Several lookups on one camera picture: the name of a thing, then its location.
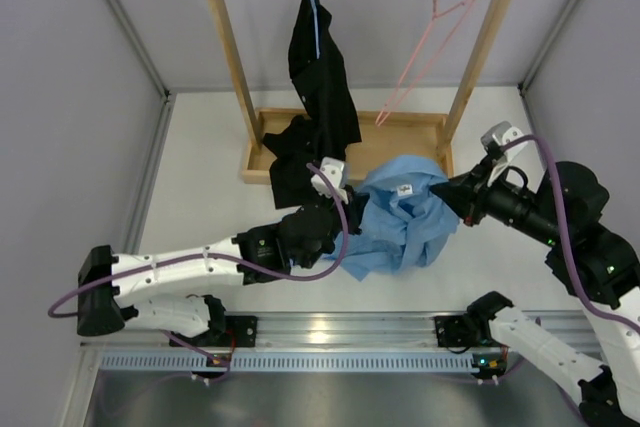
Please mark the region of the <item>light blue shirt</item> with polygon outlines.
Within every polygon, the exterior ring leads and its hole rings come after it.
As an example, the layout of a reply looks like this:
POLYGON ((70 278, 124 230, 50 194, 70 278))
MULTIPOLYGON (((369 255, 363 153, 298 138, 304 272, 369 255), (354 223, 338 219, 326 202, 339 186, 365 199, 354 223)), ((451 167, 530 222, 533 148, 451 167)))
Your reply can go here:
POLYGON ((431 265, 454 234, 458 216, 430 188, 447 181, 438 164, 398 156, 370 171, 356 188, 366 194, 358 235, 351 235, 341 267, 362 281, 371 273, 399 274, 431 265))

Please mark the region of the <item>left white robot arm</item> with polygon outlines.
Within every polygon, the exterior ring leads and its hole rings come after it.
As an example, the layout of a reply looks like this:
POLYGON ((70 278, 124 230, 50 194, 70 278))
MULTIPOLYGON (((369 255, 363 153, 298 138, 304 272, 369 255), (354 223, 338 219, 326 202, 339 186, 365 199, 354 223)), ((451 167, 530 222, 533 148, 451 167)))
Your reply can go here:
POLYGON ((78 274, 77 334, 132 327, 218 344, 226 333, 223 287, 290 280, 293 268, 310 269, 323 255, 338 254, 343 233, 360 234, 369 197, 352 187, 345 192, 344 203, 316 196, 276 223, 200 248, 146 256, 92 248, 78 274))

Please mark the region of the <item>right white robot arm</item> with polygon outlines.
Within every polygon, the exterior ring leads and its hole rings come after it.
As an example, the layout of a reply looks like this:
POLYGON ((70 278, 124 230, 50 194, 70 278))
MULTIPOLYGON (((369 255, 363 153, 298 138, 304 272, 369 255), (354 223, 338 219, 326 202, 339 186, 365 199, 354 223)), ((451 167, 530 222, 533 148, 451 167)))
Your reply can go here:
POLYGON ((467 226, 490 217, 544 244, 546 266, 579 300, 604 358, 580 354, 496 291, 467 307, 464 338, 516 350, 570 398, 587 425, 638 425, 639 257, 600 221, 607 189, 575 162, 548 167, 536 191, 506 174, 490 180, 492 166, 484 158, 430 191, 467 226))

